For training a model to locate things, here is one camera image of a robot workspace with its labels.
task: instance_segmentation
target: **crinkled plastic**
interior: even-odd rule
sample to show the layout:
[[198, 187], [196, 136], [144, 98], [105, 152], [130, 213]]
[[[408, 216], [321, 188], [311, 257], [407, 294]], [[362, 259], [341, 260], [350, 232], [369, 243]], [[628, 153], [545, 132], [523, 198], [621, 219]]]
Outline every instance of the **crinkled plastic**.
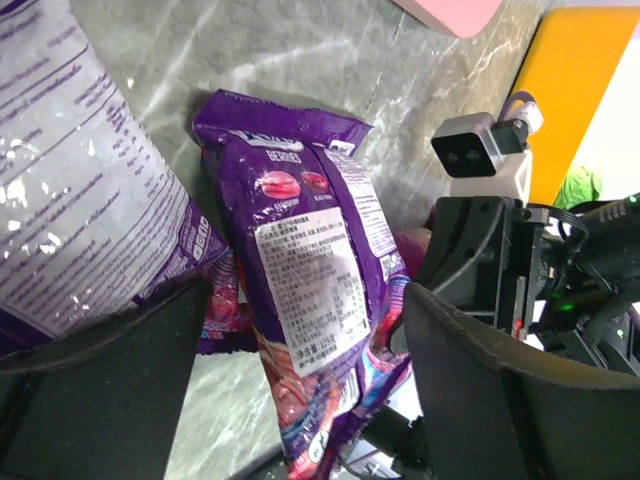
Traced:
[[67, 0], [0, 5], [0, 354], [231, 258]]
[[238, 98], [215, 94], [194, 130], [242, 267], [289, 478], [328, 478], [407, 375], [408, 358], [385, 345], [409, 278], [364, 167], [324, 148], [330, 127], [362, 124]]
[[[346, 155], [356, 152], [371, 129], [359, 120], [342, 115], [287, 107], [227, 90], [219, 90], [209, 98], [194, 122], [194, 129], [205, 132], [211, 125], [228, 130], [248, 129], [255, 135], [263, 132], [266, 125], [269, 132], [296, 136]], [[213, 292], [202, 330], [200, 353], [257, 351], [248, 308], [237, 300], [238, 272], [232, 257], [225, 257], [211, 276]]]

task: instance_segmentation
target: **black wire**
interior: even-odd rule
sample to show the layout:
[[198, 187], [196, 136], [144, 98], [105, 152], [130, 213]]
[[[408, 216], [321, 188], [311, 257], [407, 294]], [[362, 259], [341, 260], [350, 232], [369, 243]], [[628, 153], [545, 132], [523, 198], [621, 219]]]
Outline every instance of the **black wire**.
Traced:
[[504, 102], [504, 105], [502, 106], [500, 115], [498, 115], [499, 122], [502, 122], [505, 118], [507, 118], [507, 115], [511, 112], [513, 105], [517, 101], [521, 101], [522, 103], [527, 103], [527, 102], [536, 103], [536, 99], [529, 92], [521, 91], [521, 92], [513, 93], [512, 95], [509, 96], [509, 98], [507, 98], [507, 100]]
[[[530, 203], [528, 206], [534, 208], [545, 208], [549, 210], [549, 215], [552, 218], [558, 220], [558, 231], [560, 232], [560, 237], [562, 237], [562, 240], [564, 240], [569, 247], [570, 258], [573, 259], [589, 239], [589, 230], [582, 218], [566, 210], [550, 207], [548, 205]], [[565, 231], [565, 224], [570, 225], [573, 228], [571, 235], [567, 234]]]
[[610, 201], [604, 200], [592, 200], [590, 202], [580, 203], [574, 207], [571, 207], [569, 211], [574, 215], [581, 215], [585, 213], [589, 213], [597, 208], [603, 207], [607, 204], [611, 203]]
[[584, 343], [589, 348], [595, 348], [602, 340], [602, 335], [606, 326], [615, 318], [626, 313], [633, 305], [624, 295], [614, 295], [605, 303], [600, 310], [589, 320], [582, 334]]

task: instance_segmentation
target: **white label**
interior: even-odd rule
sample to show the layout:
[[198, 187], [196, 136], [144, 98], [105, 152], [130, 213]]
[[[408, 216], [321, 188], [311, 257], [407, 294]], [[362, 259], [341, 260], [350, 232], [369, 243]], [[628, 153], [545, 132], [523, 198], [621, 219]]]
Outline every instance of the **white label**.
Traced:
[[358, 400], [360, 400], [358, 375], [356, 374], [356, 370], [353, 369], [347, 375], [347, 381], [342, 389], [342, 396], [340, 397], [340, 405], [338, 406], [336, 417], [353, 410]]
[[342, 140], [332, 140], [329, 144], [329, 150], [343, 155], [351, 155], [355, 149], [356, 146], [353, 143], [343, 142]]
[[262, 225], [255, 237], [298, 375], [367, 337], [364, 287], [340, 208]]
[[243, 132], [240, 130], [232, 130], [231, 133], [242, 138], [252, 147], [279, 148], [292, 152], [301, 152], [304, 150], [304, 145], [299, 140], [274, 137], [273, 135], [264, 135], [262, 133]]
[[338, 168], [347, 184], [373, 254], [379, 258], [395, 250], [393, 235], [367, 170], [353, 158], [329, 150], [325, 150], [325, 153]]
[[66, 0], [0, 18], [0, 308], [50, 336], [126, 308], [188, 201]]
[[404, 269], [405, 267], [404, 262], [402, 261], [402, 257], [400, 257], [400, 254], [396, 251], [390, 253], [389, 255], [385, 255], [380, 259], [380, 268], [382, 269], [382, 276], [386, 283], [391, 275]]
[[324, 456], [324, 451], [327, 449], [327, 443], [329, 442], [329, 432], [320, 430], [313, 437], [309, 444], [309, 460], [311, 463], [320, 463]]

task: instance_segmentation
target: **purple snack bag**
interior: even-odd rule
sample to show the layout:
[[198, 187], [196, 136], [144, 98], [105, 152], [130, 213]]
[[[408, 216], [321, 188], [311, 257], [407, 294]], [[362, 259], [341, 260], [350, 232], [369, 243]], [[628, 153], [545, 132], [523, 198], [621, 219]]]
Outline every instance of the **purple snack bag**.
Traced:
[[289, 478], [328, 478], [409, 367], [385, 347], [409, 282], [404, 263], [364, 167], [324, 148], [327, 125], [352, 122], [360, 140], [369, 127], [222, 95], [194, 130], [254, 312]]
[[[250, 131], [255, 141], [265, 133], [266, 125], [271, 135], [295, 136], [346, 155], [355, 153], [371, 129], [357, 119], [324, 110], [287, 107], [227, 90], [218, 90], [208, 99], [194, 121], [194, 131], [205, 137], [204, 132], [214, 132], [213, 125], [224, 131]], [[202, 330], [201, 354], [255, 352], [258, 348], [250, 314], [237, 300], [236, 268], [233, 258], [226, 256], [211, 271], [213, 292]]]

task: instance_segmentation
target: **black plastic part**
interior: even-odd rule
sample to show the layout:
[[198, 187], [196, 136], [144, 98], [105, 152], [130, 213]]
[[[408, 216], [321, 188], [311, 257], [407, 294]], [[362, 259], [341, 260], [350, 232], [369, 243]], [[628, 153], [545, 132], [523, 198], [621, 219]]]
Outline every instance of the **black plastic part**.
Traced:
[[[190, 283], [30, 359], [0, 362], [1, 469], [8, 478], [162, 478], [209, 291]], [[8, 373], [23, 367], [27, 373]]]
[[491, 154], [481, 134], [465, 132], [448, 137], [433, 138], [431, 145], [440, 155], [442, 166], [452, 178], [493, 177], [496, 174]]
[[611, 299], [606, 291], [592, 285], [575, 294], [550, 300], [539, 323], [532, 325], [529, 333], [538, 337], [548, 353], [585, 365], [640, 376], [640, 362], [634, 355], [632, 341], [638, 330], [630, 321], [629, 312], [605, 318], [607, 322], [602, 326], [596, 346], [590, 345], [585, 338], [585, 325], [588, 326], [594, 312], [602, 311]]
[[436, 478], [640, 478], [638, 378], [532, 349], [417, 284], [404, 323]]
[[527, 148], [528, 127], [522, 120], [496, 122], [491, 128], [498, 150], [503, 155], [522, 153]]
[[411, 422], [387, 406], [382, 407], [362, 432], [362, 438], [394, 458], [411, 434]]
[[533, 317], [544, 225], [502, 197], [441, 198], [416, 281], [474, 318], [512, 332]]
[[589, 240], [576, 263], [601, 288], [640, 301], [640, 195], [609, 202], [582, 218]]

